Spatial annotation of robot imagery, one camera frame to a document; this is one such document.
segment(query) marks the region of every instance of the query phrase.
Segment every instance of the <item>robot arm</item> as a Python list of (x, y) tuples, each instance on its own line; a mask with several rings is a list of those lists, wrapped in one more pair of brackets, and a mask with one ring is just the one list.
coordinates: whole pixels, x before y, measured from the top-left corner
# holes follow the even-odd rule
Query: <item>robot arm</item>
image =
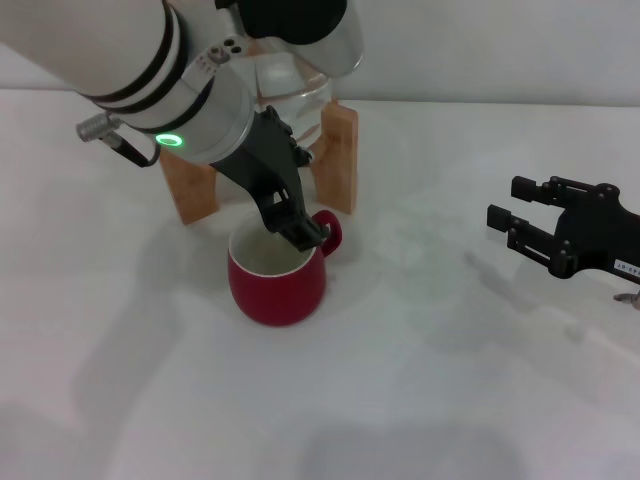
[[(210, 15), (185, 21), (179, 8), (195, 2)], [(269, 37), (328, 76), (349, 73), (362, 58), (352, 6), (348, 0), (174, 3), (178, 8), (164, 0), (0, 0), (0, 40), (105, 110), (78, 126), (83, 140), (101, 139), (136, 165), (149, 165), (153, 159), (115, 133), (125, 123), (238, 183), (265, 226), (298, 249), (319, 245), (326, 232), (306, 213), (297, 173), (309, 154), (275, 110), (255, 113), (243, 83), (223, 67), (245, 54), (252, 36)]]

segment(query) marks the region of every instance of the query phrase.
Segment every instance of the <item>wooden block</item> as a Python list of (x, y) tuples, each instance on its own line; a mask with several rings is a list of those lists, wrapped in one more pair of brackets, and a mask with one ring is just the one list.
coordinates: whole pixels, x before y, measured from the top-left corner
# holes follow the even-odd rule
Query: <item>wooden block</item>
[(190, 225), (220, 209), (216, 201), (216, 172), (208, 165), (193, 165), (163, 149), (160, 165), (180, 219)]
[(358, 113), (328, 103), (322, 110), (322, 135), (310, 148), (318, 202), (352, 214), (358, 193)]

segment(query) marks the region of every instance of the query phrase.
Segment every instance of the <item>white table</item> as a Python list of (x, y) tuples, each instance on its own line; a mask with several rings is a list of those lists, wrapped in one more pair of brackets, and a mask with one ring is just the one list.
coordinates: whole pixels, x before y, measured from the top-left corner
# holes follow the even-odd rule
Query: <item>white table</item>
[(226, 281), (249, 203), (185, 228), (159, 167), (76, 139), (87, 102), (0, 93), (0, 479), (640, 478), (640, 313), (611, 299), (635, 287), (485, 227), (496, 203), (553, 230), (514, 175), (640, 211), (640, 110), (347, 105), (358, 211), (278, 330)]

